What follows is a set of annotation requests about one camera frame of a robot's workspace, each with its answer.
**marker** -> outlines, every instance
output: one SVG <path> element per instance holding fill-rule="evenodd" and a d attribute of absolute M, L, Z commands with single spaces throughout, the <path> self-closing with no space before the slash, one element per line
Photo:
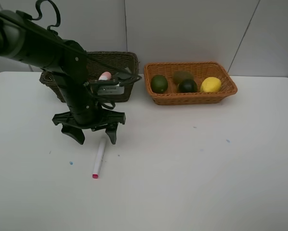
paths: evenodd
<path fill-rule="evenodd" d="M 99 143 L 99 148 L 98 148 L 98 153 L 95 159 L 95 166 L 94 166 L 94 170 L 92 172 L 92 177 L 94 179 L 98 179 L 99 176 L 99 171 L 101 168 L 101 163 L 102 163 L 102 158 L 104 156 L 104 152 L 105 152 L 105 144 L 106 144 L 106 138 L 102 137 Z"/>

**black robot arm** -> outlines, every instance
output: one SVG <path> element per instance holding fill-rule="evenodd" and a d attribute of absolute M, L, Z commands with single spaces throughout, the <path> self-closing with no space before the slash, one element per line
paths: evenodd
<path fill-rule="evenodd" d="M 13 59 L 25 64 L 38 66 L 52 72 L 52 76 L 65 99 L 69 112 L 56 114 L 53 117 L 55 125 L 62 124 L 62 133 L 83 144 L 85 137 L 82 129 L 92 131 L 105 129 L 111 142 L 116 143 L 118 123 L 125 123 L 125 114 L 102 108 L 97 95 L 99 86 L 123 86 L 138 81 L 141 77 L 132 75 L 93 59 L 87 55 L 75 41 L 63 40 L 49 26 L 44 29 L 32 20 L 42 17 L 40 4 L 48 1 L 55 9 L 57 22 L 60 24 L 60 14 L 51 0 L 37 0 L 36 9 L 39 17 L 16 11 L 0 12 L 0 56 Z M 130 78 L 121 80 L 88 82 L 87 59 L 93 59 L 106 67 L 124 72 Z"/>

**brown wicker basket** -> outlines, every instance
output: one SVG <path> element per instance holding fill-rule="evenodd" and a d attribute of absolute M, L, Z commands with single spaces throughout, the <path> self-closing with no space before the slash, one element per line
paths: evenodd
<path fill-rule="evenodd" d="M 139 61 L 136 54 L 132 52 L 95 51 L 88 52 L 88 55 L 116 68 L 124 69 L 128 67 L 133 74 L 139 74 Z M 116 73 L 116 71 L 106 68 L 101 64 L 95 63 L 90 59 L 87 60 L 87 69 L 89 72 L 89 80 L 98 79 L 99 76 L 105 71 L 109 71 L 111 74 Z M 62 97 L 50 72 L 43 71 L 40 76 L 40 82 L 51 88 L 60 101 L 65 103 L 64 98 Z M 105 99 L 110 99 L 116 103 L 126 102 L 130 97 L 132 88 L 133 83 L 126 85 L 125 91 L 121 95 L 103 95 L 102 97 Z"/>
<path fill-rule="evenodd" d="M 189 71 L 195 77 L 197 93 L 177 93 L 177 86 L 172 80 L 172 75 L 178 70 Z M 169 87 L 164 94 L 156 94 L 151 90 L 150 82 L 155 75 L 164 75 L 168 80 Z M 217 77 L 221 80 L 220 92 L 199 92 L 202 82 L 207 77 Z M 159 105 L 218 103 L 237 92 L 237 87 L 226 70 L 216 62 L 151 63 L 144 68 L 144 78 L 148 94 Z"/>

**lemon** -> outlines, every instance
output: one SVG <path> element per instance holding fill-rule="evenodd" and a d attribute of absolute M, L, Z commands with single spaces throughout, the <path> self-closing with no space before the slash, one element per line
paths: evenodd
<path fill-rule="evenodd" d="M 218 92 L 221 89 L 221 81 L 215 77 L 206 78 L 201 85 L 201 92 Z"/>

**table surface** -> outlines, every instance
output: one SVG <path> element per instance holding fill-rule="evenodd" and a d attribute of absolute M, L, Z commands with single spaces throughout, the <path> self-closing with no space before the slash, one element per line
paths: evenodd
<path fill-rule="evenodd" d="M 0 73 L 0 231 L 288 231 L 288 78 L 233 77 L 219 104 L 159 106 L 144 82 L 98 180 L 40 73 Z"/>

